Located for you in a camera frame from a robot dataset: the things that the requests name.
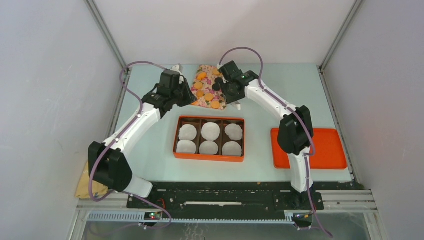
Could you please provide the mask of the floral pink serving tray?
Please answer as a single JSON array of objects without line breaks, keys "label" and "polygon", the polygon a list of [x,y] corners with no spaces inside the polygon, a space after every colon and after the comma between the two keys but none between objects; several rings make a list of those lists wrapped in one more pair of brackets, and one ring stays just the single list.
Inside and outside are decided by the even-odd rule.
[{"label": "floral pink serving tray", "polygon": [[[200,65],[196,70],[195,77],[194,77],[194,80],[193,80],[193,84],[192,84],[190,89],[191,89],[191,92],[193,93],[193,95],[196,97],[196,101],[198,101],[198,105],[196,107],[213,109],[213,110],[222,110],[223,111],[227,108],[227,104],[225,102],[223,93],[222,93],[221,90],[220,91],[214,91],[212,89],[212,85],[215,84],[215,79],[222,77],[222,74],[218,75],[218,76],[213,75],[213,69],[215,69],[215,68],[217,68],[217,67],[212,66],[212,65],[205,65],[205,64]],[[199,81],[196,78],[197,78],[198,74],[201,73],[201,72],[206,72],[207,77],[204,78],[203,80]],[[203,88],[201,90],[195,89],[194,88],[195,82],[202,82]],[[204,96],[201,97],[201,98],[197,98],[197,96],[196,96],[197,91],[203,91],[204,95],[207,94],[207,93],[213,94],[214,95],[213,101],[219,101],[220,102],[220,108],[219,109],[211,108],[211,102],[212,101],[205,101]]]}]

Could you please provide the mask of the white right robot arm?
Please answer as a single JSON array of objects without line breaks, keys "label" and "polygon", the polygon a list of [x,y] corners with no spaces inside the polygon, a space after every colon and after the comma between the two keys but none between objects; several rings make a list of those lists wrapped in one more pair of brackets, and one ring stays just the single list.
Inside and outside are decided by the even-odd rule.
[{"label": "white right robot arm", "polygon": [[280,121],[277,143],[289,156],[290,183],[295,190],[290,201],[295,208],[304,209],[311,202],[307,191],[313,185],[310,156],[315,153],[310,110],[287,102],[266,86],[259,75],[251,70],[242,72],[234,61],[218,64],[217,69],[222,75],[217,84],[226,104],[247,98]]}]

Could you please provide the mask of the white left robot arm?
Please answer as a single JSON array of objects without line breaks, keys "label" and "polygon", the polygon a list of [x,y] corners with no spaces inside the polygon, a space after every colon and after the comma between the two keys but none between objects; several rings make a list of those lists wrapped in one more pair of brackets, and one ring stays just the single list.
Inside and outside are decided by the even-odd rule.
[{"label": "white left robot arm", "polygon": [[158,194],[153,184],[134,175],[128,156],[143,135],[174,106],[185,107],[196,101],[189,83],[177,64],[165,69],[159,83],[139,99],[140,106],[127,122],[103,142],[94,141],[88,148],[89,185],[100,183],[118,193],[139,196],[145,208],[153,208]]}]

